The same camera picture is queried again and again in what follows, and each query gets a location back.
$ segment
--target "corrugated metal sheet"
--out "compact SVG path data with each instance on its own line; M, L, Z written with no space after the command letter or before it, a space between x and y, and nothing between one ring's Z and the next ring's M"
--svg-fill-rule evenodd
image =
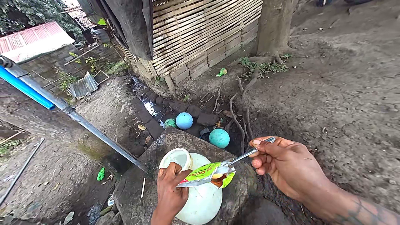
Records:
M49 22L0 38L0 54L22 62L73 42L56 22Z
M92 93L97 90L99 84L94 80L94 78L86 73L86 76L73 84L70 84L70 92L74 97L85 96L86 93Z

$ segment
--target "food packet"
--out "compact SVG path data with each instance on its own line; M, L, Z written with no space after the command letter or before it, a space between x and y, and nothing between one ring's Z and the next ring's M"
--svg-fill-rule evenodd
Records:
M195 169L177 187L195 187L210 182L220 189L231 182L235 173L229 161L210 163Z

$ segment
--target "ball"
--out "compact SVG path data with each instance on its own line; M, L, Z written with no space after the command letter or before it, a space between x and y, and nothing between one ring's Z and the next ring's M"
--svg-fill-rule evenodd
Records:
M210 143L223 149L229 144L229 134L223 129L215 129L210 133Z
M175 128L177 128L174 119L167 119L167 120L165 121L165 123L164 123L164 126L165 126L165 128L167 128L167 127L175 127Z
M189 129L193 124L193 117L187 112L181 112L176 117L176 125L182 130Z

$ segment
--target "soil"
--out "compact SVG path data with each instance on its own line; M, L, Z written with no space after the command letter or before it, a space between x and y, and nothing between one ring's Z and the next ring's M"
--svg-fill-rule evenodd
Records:
M76 109L111 139L139 156L144 151L148 132L140 132L135 125L136 116L129 115L131 99L136 97L131 85L131 76L109 80L82 99ZM18 146L10 158L1 162L0 195L9 187L39 139L33 136L31 143ZM93 206L102 209L115 186L115 179L106 180L110 175L107 171L105 178L97 181L100 169L101 166L85 154L46 139L2 205L0 216L11 214L22 220L55 224L74 211L73 224L89 224L90 209Z
M267 74L234 111L250 108L255 136L281 136L306 144L325 174L347 191L400 212L400 2L374 0L349 6L338 0L317 8L301 1L293 15L288 72ZM178 87L189 102L221 89L221 108L238 91L239 57L254 55L251 43L196 80ZM221 68L228 74L214 77ZM215 97L199 103L211 112ZM228 151L239 154L234 125ZM264 197L292 224L323 224L300 203L280 192L268 176Z

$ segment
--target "blue ball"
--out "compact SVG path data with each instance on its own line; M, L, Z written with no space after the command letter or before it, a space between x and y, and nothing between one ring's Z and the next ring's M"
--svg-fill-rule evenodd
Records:
M193 117L187 112L181 112L176 117L176 125L182 130L189 129L193 124Z
M223 149L229 144L229 134L223 129L215 129L210 133L210 143Z

